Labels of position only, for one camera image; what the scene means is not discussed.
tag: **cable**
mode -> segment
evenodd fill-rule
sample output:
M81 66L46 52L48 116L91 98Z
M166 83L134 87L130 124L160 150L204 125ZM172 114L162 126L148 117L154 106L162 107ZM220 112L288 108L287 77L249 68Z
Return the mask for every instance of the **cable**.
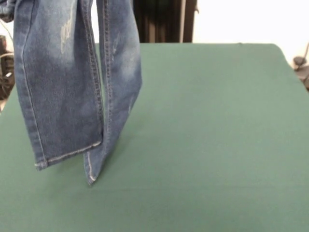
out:
M8 57L8 56L13 57L13 56L14 56L14 53L13 53L13 52L10 52L10 53L4 53L4 54L0 55L0 59L2 59L3 57Z

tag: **blue jeans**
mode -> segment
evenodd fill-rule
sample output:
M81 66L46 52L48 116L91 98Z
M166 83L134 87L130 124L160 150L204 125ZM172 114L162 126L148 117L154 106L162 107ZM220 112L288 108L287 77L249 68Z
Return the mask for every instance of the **blue jeans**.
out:
M0 0L0 17L14 19L15 81L35 166L83 154L89 184L112 153L141 87L130 0L97 0L99 54L91 6L92 0Z

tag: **white wall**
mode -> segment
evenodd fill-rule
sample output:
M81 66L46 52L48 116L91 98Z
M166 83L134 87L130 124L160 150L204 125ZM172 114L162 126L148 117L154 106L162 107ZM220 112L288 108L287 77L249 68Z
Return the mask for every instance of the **white wall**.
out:
M309 42L309 0L198 0L198 8L194 43L273 43L292 64Z

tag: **seam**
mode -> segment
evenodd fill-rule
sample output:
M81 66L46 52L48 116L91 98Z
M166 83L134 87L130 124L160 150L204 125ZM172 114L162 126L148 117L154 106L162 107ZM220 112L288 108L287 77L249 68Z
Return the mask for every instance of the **seam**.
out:
M102 134L102 119L103 119L103 110L102 110L102 98L101 98L101 89L99 86L99 78L98 78L98 64L96 62L96 57L93 54L94 48L93 48L93 43L92 43L92 37L89 35L89 31L91 31L90 27L90 20L89 19L89 14L88 14L88 9L86 9L86 5L84 3L84 0L82 0L82 9L83 13L85 14L85 17L83 17L83 22L85 26L85 32L86 32L86 40L87 40L87 48L89 52L89 61L90 61L90 68L92 72L92 80L94 84L94 89L95 89L95 94L96 94L96 105L97 105L97 119L100 123L100 126L98 127L99 134Z
M38 139L39 139L41 151L42 151L42 154L43 154L44 164L47 165L46 156L44 154L44 149L43 149L43 145L42 145L41 135L40 135L37 119L36 119L35 113L34 113L34 107L33 107L33 102L32 102L32 97L31 97L32 94L31 94L31 90L30 90L30 88L28 86L27 72L26 72L25 62L24 62L25 47L26 47L26 43L27 43L27 40L28 40L29 32L30 32L30 27L31 27L31 22L32 22L32 15L33 15L33 9L34 9L34 3L32 5L32 9L31 9L31 13L30 13L29 28L28 28L28 31L27 31L27 35L26 35L26 39L25 39L25 42L24 42L24 46L22 48L21 58L22 58L22 63L23 63L22 69L23 69L24 75L25 75L26 89L27 89L27 92L28 92L28 98L29 98L29 102L30 102L30 105L31 105L31 111L32 111L33 118L34 118L35 128L36 128L37 136L38 136Z
M51 159L48 159L48 160L46 161L46 163L45 163L45 162L35 163L34 166L39 167L39 166L43 166L44 164L47 164L47 163L49 163L49 162L61 160L61 159L65 158L65 157L74 155L74 154L76 154L76 153L81 153L81 152L83 152L83 151L85 151L85 150L87 150L87 149L90 149L90 148L92 148L92 147L98 146L98 145L100 145L100 144L101 144L101 141L100 141L100 142L96 142L96 143L94 143L94 144L92 144L92 145L90 145L90 146L84 147L84 148L82 148L82 149L79 149L79 150L77 150L77 151L73 151L73 152L70 152L70 153L66 153L66 154L61 155L61 156L58 156L58 157L53 157L53 158L51 158Z
M103 2L103 13L105 15L104 20L104 56L105 56L105 73L106 73L106 89L107 89L107 108L108 108L108 118L106 126L106 147L105 154L107 154L107 145L111 140L111 121L112 121L112 86L110 82L111 78L111 60L110 60L110 17L109 17L109 0L104 0Z
M96 179L92 175L92 166L90 161L90 152L87 152L88 164L89 164L89 178L95 181Z

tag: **green tablecloth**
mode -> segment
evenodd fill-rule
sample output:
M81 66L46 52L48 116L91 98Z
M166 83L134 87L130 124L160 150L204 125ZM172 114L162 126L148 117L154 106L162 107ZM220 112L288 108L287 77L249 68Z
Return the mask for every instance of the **green tablecloth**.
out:
M309 97L280 49L143 44L142 58L140 98L93 187L82 156L35 170L13 91L0 231L308 232Z

